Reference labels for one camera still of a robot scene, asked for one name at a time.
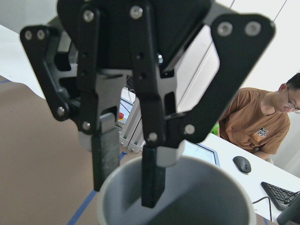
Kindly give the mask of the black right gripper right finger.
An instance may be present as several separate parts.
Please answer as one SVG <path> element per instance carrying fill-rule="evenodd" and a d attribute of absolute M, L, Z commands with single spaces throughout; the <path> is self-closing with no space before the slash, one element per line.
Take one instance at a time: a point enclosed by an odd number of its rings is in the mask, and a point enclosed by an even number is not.
<path fill-rule="evenodd" d="M 140 100 L 145 146 L 142 205 L 153 208 L 165 190 L 165 169 L 179 145 L 203 141 L 275 33 L 260 14 L 241 14 L 220 4 L 133 4 L 130 50 Z M 216 51 L 219 66 L 206 75 L 199 97 L 187 97 L 188 66 Z"/>

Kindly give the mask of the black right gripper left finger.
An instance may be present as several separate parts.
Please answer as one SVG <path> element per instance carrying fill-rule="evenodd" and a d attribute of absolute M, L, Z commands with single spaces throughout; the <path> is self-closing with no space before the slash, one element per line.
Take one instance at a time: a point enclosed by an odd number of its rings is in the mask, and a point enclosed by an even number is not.
<path fill-rule="evenodd" d="M 109 68 L 106 10 L 98 4 L 58 4 L 46 25 L 24 27 L 21 43 L 53 117 L 72 120 L 92 153 L 99 191 L 119 166 L 115 125 L 121 75 Z"/>

